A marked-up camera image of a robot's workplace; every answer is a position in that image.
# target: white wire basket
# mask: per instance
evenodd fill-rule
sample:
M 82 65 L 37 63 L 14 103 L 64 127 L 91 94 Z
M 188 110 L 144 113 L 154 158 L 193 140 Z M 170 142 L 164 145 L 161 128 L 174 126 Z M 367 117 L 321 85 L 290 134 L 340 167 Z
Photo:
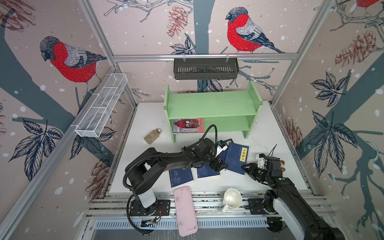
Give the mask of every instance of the white wire basket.
M 75 130 L 80 137 L 100 136 L 127 82 L 125 74 L 111 74 Z

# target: mesh basket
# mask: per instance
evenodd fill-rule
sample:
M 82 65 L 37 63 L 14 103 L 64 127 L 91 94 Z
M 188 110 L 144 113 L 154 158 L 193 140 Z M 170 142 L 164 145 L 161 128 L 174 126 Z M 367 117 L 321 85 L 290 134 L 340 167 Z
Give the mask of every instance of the mesh basket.
M 80 137 L 100 136 L 127 82 L 125 74 L 111 74 L 75 130 Z
M 175 79 L 235 79 L 239 73 L 237 58 L 175 58 Z

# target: book cover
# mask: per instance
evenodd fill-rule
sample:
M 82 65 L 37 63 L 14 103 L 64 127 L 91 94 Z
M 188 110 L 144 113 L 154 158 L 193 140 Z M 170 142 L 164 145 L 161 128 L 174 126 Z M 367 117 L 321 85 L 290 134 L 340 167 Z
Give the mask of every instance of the book cover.
M 174 119 L 172 132 L 205 132 L 204 118 Z
M 170 187 L 193 181 L 191 169 L 177 168 L 169 170 Z
M 225 151 L 225 163 L 228 164 L 226 168 L 229 171 L 244 175 L 245 171 L 241 166 L 247 164 L 249 146 L 244 146 L 236 143 L 230 143 L 228 149 Z
M 225 140 L 224 142 L 227 143 L 228 148 L 227 148 L 225 151 L 222 151 L 222 152 L 219 154 L 220 158 L 221 158 L 223 161 L 225 161 L 225 157 L 227 156 L 227 152 L 229 152 L 229 144 L 232 143 L 233 141 L 232 141 L 232 138 L 230 138 L 230 139 Z
M 203 164 L 201 168 L 197 169 L 197 178 L 204 177 L 220 177 L 220 173 L 214 171 L 209 164 Z

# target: bird head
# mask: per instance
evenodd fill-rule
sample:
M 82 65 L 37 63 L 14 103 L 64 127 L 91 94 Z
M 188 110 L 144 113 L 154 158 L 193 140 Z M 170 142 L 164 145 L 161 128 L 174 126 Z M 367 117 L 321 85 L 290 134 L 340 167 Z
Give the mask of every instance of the bird head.
M 41 56 L 43 57 L 44 61 L 46 61 L 46 60 L 55 61 L 56 60 L 55 52 L 54 52 L 53 48 L 59 42 L 60 41 L 53 36 L 48 36 L 42 40 L 42 42 L 40 43 L 40 51 L 41 51 Z
M 230 23 L 233 23 L 236 18 L 240 15 L 248 15 L 248 11 L 244 7 L 235 7 L 229 11 L 225 20 L 228 20 Z

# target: bottle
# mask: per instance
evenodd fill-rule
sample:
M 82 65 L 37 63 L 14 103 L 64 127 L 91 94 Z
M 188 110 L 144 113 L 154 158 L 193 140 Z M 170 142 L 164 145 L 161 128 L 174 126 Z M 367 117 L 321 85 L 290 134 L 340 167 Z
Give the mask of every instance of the bottle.
M 148 144 L 152 144 L 159 136 L 160 136 L 161 130 L 159 128 L 153 130 L 150 132 L 147 136 L 144 137 L 144 140 Z

